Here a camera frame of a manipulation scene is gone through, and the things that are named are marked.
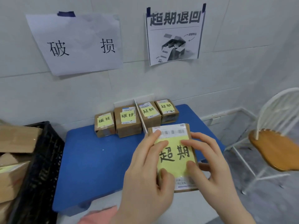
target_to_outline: pink sleeve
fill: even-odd
[[[117,206],[113,206],[102,211],[91,211],[83,216],[78,224],[109,224],[112,217],[117,212]]]

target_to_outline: blue tape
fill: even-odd
[[[70,12],[61,12],[59,11],[57,13],[58,16],[65,16],[65,17],[76,17],[74,11],[70,11]]]
[[[205,8],[206,8],[206,6],[207,6],[207,3],[204,3],[203,6],[202,6],[202,13],[205,12]]]
[[[147,17],[150,17],[150,7],[147,7]]]

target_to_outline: yellow sticky note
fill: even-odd
[[[112,124],[114,124],[114,123],[113,123],[111,113],[101,115],[97,118],[97,126],[98,127],[110,126]]]
[[[175,112],[174,107],[170,102],[159,103],[159,106],[163,114]]]
[[[17,166],[19,166],[19,164],[10,165],[10,166],[6,166],[6,167],[0,167],[0,174],[8,172],[8,171],[12,170],[13,168],[15,168]]]
[[[161,168],[165,168],[168,172],[172,173],[175,178],[187,176],[186,163],[189,160],[194,161],[195,157],[191,147],[182,145],[181,140],[188,140],[189,137],[178,136],[170,138],[162,138],[156,141],[168,140],[168,145],[159,154],[159,162],[157,165],[158,172]]]
[[[157,114],[157,110],[153,106],[140,108],[144,117],[153,116]]]
[[[136,122],[134,111],[121,112],[121,122]]]

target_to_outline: finger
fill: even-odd
[[[173,174],[167,172],[164,168],[161,169],[161,178],[160,192],[164,200],[166,200],[167,205],[170,206],[173,200],[175,179]]]
[[[153,146],[153,144],[159,138],[160,135],[161,131],[157,130],[151,135],[145,137],[139,143],[135,152],[133,153],[131,165],[137,165],[139,167],[142,167],[144,165],[149,149]]]
[[[211,167],[208,163],[201,163],[198,162],[198,167],[202,170],[202,171],[208,171],[211,172]]]
[[[198,166],[193,161],[188,161],[186,166],[190,177],[192,177],[200,192],[206,192],[210,188],[211,183],[204,175],[204,173],[198,168]]]
[[[207,143],[193,139],[181,140],[181,143],[185,146],[192,146],[194,149],[201,151],[210,164],[217,164],[218,156]]]
[[[144,169],[156,176],[159,154],[168,145],[168,141],[161,141],[152,146],[144,163]]]
[[[202,142],[207,143],[217,155],[222,155],[219,145],[217,144],[215,139],[200,132],[191,132],[191,136],[192,138],[200,139]]]

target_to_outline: hand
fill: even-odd
[[[146,136],[136,148],[125,173],[121,205],[110,224],[152,223],[171,205],[174,194],[174,176],[161,170],[162,184],[156,183],[159,153],[168,141],[155,141],[161,135],[157,130]]]
[[[191,133],[197,140],[181,140],[185,146],[192,146],[202,152],[208,164],[187,162],[187,169],[197,188],[206,201],[213,207],[224,223],[255,223],[252,216],[243,207],[234,186],[229,166],[215,139],[202,134]],[[211,172],[206,178],[201,171]]]

